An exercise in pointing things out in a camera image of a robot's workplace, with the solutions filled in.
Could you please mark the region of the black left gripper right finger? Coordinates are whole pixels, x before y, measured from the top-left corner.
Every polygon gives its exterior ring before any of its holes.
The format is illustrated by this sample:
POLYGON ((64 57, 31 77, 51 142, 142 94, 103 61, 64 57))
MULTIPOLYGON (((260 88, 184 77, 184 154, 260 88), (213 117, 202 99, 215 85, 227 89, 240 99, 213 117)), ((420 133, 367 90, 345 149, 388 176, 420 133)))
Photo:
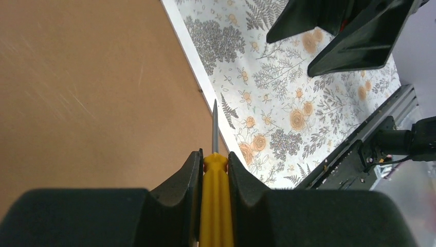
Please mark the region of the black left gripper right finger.
POLYGON ((416 246, 383 193, 270 189, 235 153, 228 158, 236 246, 416 246))

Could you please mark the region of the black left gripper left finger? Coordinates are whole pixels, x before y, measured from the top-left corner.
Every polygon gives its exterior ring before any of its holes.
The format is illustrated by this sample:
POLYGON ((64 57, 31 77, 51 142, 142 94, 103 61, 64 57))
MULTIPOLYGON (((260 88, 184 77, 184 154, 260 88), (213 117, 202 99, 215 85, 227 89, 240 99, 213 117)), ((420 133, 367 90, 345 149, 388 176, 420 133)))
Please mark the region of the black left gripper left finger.
POLYGON ((153 190, 33 189, 1 222, 1 246, 196 246, 203 152, 153 190))

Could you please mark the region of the yellow handled screwdriver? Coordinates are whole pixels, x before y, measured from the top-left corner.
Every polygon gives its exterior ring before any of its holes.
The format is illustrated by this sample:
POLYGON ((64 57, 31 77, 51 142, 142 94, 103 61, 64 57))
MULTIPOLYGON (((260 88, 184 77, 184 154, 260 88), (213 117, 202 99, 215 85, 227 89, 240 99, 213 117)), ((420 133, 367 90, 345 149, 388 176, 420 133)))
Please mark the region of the yellow handled screwdriver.
POLYGON ((204 158, 199 246, 234 246, 228 158, 219 152, 217 102, 212 110, 212 151, 204 158))

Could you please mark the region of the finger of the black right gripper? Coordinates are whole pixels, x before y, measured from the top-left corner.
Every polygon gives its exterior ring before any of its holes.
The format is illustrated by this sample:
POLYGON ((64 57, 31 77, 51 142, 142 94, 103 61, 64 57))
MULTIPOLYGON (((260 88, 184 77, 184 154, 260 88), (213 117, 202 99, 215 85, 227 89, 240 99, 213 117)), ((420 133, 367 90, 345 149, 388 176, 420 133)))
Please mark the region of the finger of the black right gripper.
POLYGON ((347 1, 339 0, 296 0, 288 1, 266 35, 271 44, 316 27, 331 35, 339 33, 348 8, 347 1))
POLYGON ((369 1, 309 64, 310 77, 386 65, 417 1, 369 1))

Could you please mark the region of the white picture frame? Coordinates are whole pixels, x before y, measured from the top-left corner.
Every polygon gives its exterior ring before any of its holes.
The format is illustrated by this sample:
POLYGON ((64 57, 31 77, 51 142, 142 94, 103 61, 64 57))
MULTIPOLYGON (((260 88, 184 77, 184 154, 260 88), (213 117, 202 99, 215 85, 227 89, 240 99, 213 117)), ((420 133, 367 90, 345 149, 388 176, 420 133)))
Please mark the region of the white picture frame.
POLYGON ((160 1, 1 1, 1 215, 36 188, 153 189, 211 113, 160 1))

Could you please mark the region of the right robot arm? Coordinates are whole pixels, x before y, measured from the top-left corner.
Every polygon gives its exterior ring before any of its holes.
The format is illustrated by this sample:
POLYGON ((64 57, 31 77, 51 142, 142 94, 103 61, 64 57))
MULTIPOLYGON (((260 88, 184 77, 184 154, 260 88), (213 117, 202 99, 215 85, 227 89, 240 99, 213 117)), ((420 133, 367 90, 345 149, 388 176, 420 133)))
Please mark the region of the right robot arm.
MULTIPOLYGON (((319 27, 334 38, 309 64, 309 76, 379 69, 408 18, 424 5, 415 0, 288 1, 266 40, 274 43, 319 27)), ((411 130, 380 130, 373 144, 402 161, 434 161, 435 118, 420 120, 411 130)))

